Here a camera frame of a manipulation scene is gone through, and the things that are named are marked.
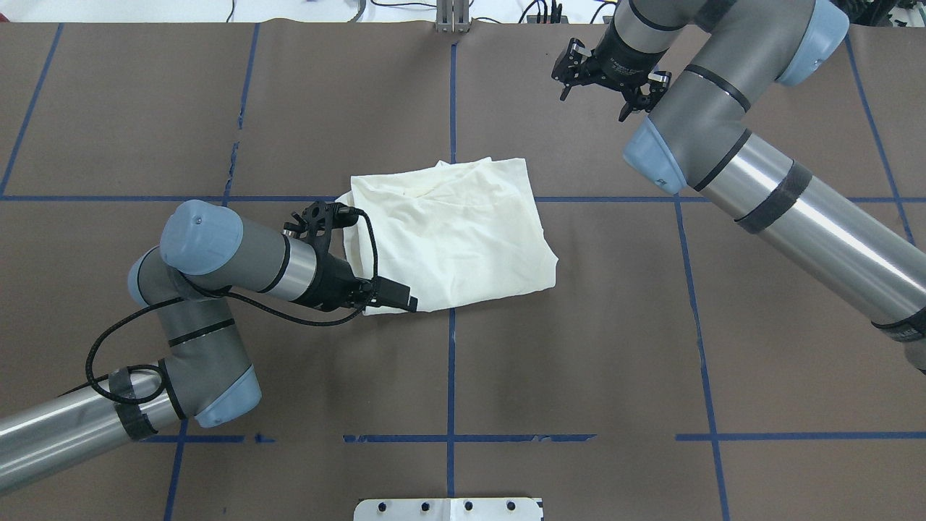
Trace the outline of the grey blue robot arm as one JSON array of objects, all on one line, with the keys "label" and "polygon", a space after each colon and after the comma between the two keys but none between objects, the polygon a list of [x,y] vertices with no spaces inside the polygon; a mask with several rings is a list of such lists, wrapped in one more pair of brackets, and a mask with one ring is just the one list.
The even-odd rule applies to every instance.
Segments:
[{"label": "grey blue robot arm", "polygon": [[697,192],[859,311],[924,370],[924,252],[767,139],[754,110],[843,43],[830,1],[621,1],[596,44],[572,38],[550,76],[618,93],[644,119],[622,158],[650,184]]}]

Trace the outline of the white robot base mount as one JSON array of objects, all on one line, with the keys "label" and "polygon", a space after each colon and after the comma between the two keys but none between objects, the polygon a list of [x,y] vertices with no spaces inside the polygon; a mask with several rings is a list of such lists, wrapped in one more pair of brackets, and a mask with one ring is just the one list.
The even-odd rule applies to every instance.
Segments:
[{"label": "white robot base mount", "polygon": [[543,500],[530,497],[368,499],[354,520],[543,520]]}]

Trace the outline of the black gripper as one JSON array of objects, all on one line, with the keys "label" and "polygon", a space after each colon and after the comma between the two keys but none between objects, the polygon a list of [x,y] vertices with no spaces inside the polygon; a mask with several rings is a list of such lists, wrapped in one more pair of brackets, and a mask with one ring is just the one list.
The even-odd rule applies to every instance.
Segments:
[{"label": "black gripper", "polygon": [[674,74],[657,69],[660,53],[638,51],[616,33],[604,33],[595,48],[572,38],[560,53],[551,78],[561,82],[560,100],[568,98],[572,87],[599,85],[616,91],[624,99],[619,122],[637,112],[651,112],[668,92]]}]

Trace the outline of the second grey blue robot arm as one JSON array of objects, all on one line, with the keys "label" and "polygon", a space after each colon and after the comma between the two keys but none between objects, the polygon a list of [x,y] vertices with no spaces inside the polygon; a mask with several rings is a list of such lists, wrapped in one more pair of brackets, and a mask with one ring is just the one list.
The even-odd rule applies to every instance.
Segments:
[{"label": "second grey blue robot arm", "polygon": [[[315,201],[281,230],[199,199],[179,205],[158,246],[130,268],[127,286],[139,309],[99,334],[82,385],[3,419],[3,494],[185,419],[215,428],[252,411],[262,392],[229,301],[304,326],[321,322],[271,309],[245,291],[318,311],[345,309],[348,319],[371,307],[416,311],[406,284],[381,276],[377,265],[361,274],[328,250],[333,230],[358,224],[375,239],[370,215],[343,203]],[[103,343],[150,313],[169,355],[97,376]]]}]

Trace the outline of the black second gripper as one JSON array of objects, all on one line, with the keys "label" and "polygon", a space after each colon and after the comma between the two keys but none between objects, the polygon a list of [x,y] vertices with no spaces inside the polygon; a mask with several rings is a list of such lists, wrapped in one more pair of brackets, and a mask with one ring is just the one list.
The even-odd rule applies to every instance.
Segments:
[{"label": "black second gripper", "polygon": [[293,303],[320,311],[363,310],[370,303],[371,307],[417,312],[419,300],[408,286],[381,276],[373,280],[357,277],[346,260],[328,251],[333,230],[355,226],[360,219],[366,221],[371,244],[375,244],[366,212],[343,203],[315,201],[301,213],[294,212],[292,218],[295,222],[287,222],[284,230],[294,232],[315,253],[312,281]]}]

